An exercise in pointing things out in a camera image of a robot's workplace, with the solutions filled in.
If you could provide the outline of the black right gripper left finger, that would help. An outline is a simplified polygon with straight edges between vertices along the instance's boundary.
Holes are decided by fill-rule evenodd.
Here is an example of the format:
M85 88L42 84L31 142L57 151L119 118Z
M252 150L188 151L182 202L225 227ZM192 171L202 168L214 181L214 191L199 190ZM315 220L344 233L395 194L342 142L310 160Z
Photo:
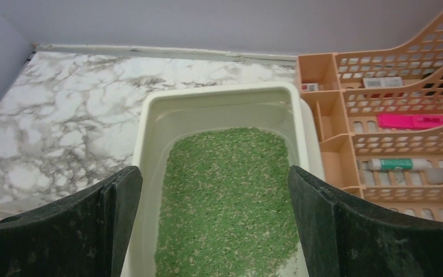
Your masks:
M0 220L0 276L119 276L142 182L140 169L128 166Z

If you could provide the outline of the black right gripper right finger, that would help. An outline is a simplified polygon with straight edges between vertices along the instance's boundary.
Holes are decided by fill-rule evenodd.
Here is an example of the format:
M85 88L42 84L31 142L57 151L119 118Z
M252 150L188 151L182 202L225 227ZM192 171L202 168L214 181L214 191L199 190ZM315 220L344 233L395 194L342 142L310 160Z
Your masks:
M292 166L288 190L310 276L443 276L443 223L380 207Z

